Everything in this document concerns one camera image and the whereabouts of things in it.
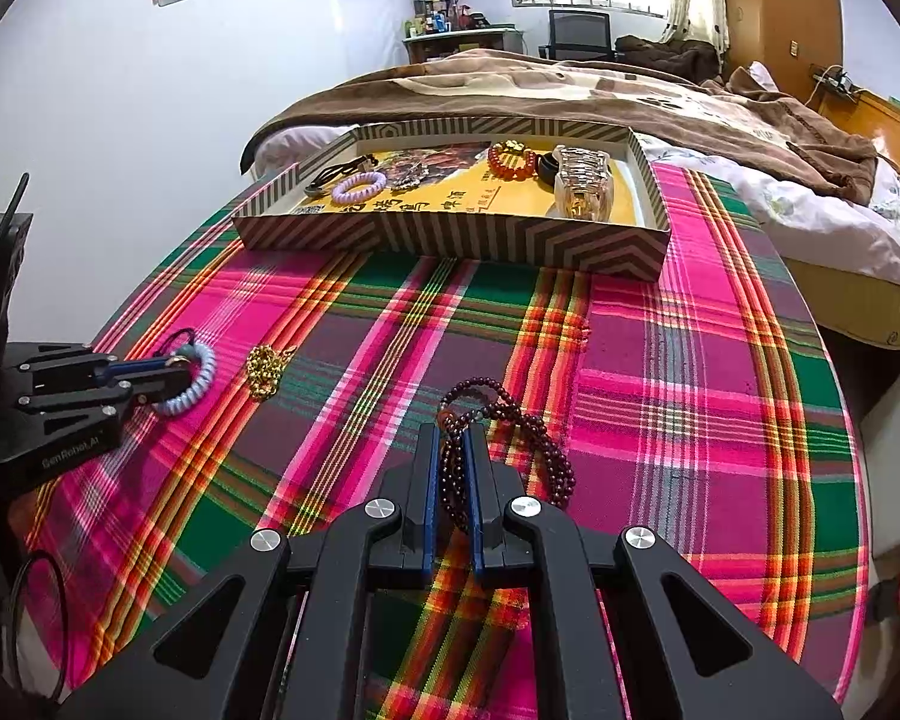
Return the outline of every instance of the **blue spiral hair tie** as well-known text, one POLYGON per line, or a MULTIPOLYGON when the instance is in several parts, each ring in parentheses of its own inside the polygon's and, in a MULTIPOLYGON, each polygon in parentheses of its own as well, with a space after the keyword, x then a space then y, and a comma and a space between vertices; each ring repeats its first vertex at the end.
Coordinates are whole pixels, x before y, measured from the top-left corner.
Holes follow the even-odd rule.
POLYGON ((170 400, 154 403, 154 410, 161 416, 180 416, 186 410, 192 409, 207 394, 214 376, 217 375, 217 356, 206 343, 193 338, 190 343, 180 346, 175 354, 186 357, 191 362, 199 362, 200 370, 186 391, 170 400))

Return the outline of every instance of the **silver screw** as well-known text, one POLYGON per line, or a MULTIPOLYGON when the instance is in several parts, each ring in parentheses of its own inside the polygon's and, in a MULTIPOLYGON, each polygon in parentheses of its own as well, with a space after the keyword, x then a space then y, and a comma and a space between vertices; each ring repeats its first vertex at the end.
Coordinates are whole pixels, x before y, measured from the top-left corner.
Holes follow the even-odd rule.
POLYGON ((649 528, 637 525, 626 531, 626 543, 634 549, 650 549, 656 543, 656 536, 649 528))
POLYGON ((396 507, 392 501, 388 501, 386 498, 374 498, 370 503, 367 503, 364 511, 368 517, 386 519, 396 511, 396 507))
POLYGON ((519 514, 521 517, 536 517, 540 514, 541 508, 540 502, 536 498, 530 498, 529 495, 522 495, 511 501, 511 509, 514 510, 514 514, 519 514))
POLYGON ((271 528, 257 531, 250 537, 250 546, 257 552, 269 552, 280 546, 280 533, 271 528))

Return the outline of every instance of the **black round object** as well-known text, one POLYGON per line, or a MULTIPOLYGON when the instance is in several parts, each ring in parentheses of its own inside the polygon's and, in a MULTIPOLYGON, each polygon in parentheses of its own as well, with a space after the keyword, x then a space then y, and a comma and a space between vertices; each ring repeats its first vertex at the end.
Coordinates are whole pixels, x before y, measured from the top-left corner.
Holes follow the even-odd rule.
POLYGON ((554 157, 552 152, 544 154, 536 161, 536 174, 540 176, 540 180, 544 184, 553 186, 557 182, 557 170, 559 170, 559 164, 557 157, 554 157))

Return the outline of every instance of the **purple spiral hair tie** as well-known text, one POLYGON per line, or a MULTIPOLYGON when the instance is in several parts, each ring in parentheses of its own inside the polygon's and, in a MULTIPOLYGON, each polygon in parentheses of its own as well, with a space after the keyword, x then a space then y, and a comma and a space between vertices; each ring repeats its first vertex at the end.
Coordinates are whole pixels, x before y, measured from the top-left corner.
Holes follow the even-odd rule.
POLYGON ((367 202, 386 189, 386 175, 381 172, 358 172, 351 175, 333 187, 330 193, 331 199, 338 205, 353 205, 358 202, 367 202), (361 184, 369 184, 357 191, 350 191, 361 184))

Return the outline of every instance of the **white wall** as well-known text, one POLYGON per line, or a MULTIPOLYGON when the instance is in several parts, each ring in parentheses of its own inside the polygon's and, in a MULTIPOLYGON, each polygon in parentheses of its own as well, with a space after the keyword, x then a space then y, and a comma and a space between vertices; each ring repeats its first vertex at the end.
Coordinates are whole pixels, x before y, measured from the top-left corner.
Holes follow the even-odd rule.
MULTIPOLYGON (((538 46, 550 42, 549 6, 514 7, 513 0, 464 0, 464 3, 484 13, 493 23, 515 23, 524 32, 525 50, 529 55, 537 56, 538 46)), ((610 33, 614 41, 624 35, 659 40, 665 25, 666 19, 610 11, 610 33)))
POLYGON ((844 66, 857 86, 900 100, 900 25, 882 0, 840 0, 844 66))
POLYGON ((91 338, 247 186, 240 153, 260 124, 405 61, 410 0, 338 1, 15 1, 0 23, 0 211, 28 170, 35 219, 12 338, 91 338))

